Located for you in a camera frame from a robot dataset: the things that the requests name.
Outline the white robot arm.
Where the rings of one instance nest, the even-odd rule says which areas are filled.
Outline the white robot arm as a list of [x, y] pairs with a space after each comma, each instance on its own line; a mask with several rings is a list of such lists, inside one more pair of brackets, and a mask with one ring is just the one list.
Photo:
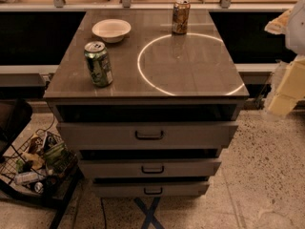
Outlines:
[[270, 21], [265, 31], [284, 34], [285, 47], [296, 54], [290, 63], [278, 64], [264, 107], [268, 115], [284, 117], [305, 97], [305, 0]]

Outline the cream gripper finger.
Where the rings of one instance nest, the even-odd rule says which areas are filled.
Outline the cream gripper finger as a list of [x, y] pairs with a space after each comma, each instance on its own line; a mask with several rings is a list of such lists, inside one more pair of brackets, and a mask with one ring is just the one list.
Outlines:
[[265, 26], [264, 31], [271, 34], [285, 34], [291, 12], [292, 10], [288, 9], [281, 13], [277, 18], [269, 21]]
[[286, 116], [305, 97], [305, 58], [280, 62], [272, 78], [272, 90], [266, 99], [266, 113]]

